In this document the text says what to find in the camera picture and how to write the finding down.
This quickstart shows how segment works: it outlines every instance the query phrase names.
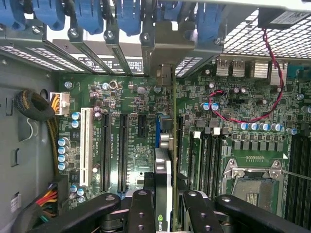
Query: motherboard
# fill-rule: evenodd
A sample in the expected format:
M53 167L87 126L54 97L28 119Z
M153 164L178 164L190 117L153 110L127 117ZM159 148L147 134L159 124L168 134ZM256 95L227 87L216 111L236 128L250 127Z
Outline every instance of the motherboard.
M288 77L267 118L233 123L210 107L227 119L250 120L270 111L279 90L220 71L176 81L176 172L210 199L231 194L285 216L288 175L273 168L289 170L292 136L311 120L311 85ZM215 90L225 93L210 99ZM69 175L69 208L104 192L123 197L142 189L145 173L154 171L154 148L171 148L159 123L168 117L163 124L172 127L172 87L146 77L62 74L60 92L70 96L59 134L68 140L60 172Z

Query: blue plastic clip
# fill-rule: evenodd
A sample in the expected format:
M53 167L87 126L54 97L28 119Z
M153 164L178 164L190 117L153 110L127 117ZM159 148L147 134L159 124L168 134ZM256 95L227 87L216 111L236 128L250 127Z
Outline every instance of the blue plastic clip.
M77 22L80 27L91 35L100 34L104 31L100 0L76 0L75 5Z
M161 21L161 5L164 5L164 20L177 22L178 14L180 12L182 2L178 1L174 6L169 1L158 1L158 9L157 9L157 21Z
M34 0L35 16L54 31L64 29L65 11L61 0Z
M221 22L221 13L221 5L198 3L196 24L199 42L207 42L217 37Z
M23 6L19 0L0 0L0 23L18 31L26 28Z
M138 35L141 28L140 0L136 0L133 8L133 0L118 0L117 17L119 28L126 32L127 36Z

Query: ventilation grille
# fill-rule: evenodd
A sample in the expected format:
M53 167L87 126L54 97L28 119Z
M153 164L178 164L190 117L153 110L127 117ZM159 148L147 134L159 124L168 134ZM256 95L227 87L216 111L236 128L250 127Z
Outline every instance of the ventilation grille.
M258 25L258 10L228 34L224 53L269 56ZM276 57L311 59L311 17L286 30L267 29Z
M183 76L187 71L189 71L195 64L201 61L202 57L185 57L181 63L176 67L175 75L177 77Z
M21 58L27 59L29 61L35 62L35 63L37 63L39 65L42 65L44 67L47 67L49 69L65 71L61 67L55 66L55 65L53 65L53 64L51 64L49 62L46 62L46 61L41 60L39 58L36 58L36 57L26 53L26 52L23 52L23 51L20 51L18 49L15 49L12 46L0 46L0 49L3 50L3 51L9 52L11 54L14 54L16 56L19 56Z
M66 61L65 59L57 56L56 54L44 49L44 48L30 48L30 47L27 47L27 49L33 51L33 52L36 52L46 58L49 58L51 59L52 61L55 61L65 67L67 67L68 69L71 69L73 71L81 71L81 72L84 72L84 70L80 69L79 67L77 67L76 65L74 65L73 63L70 63L68 61Z

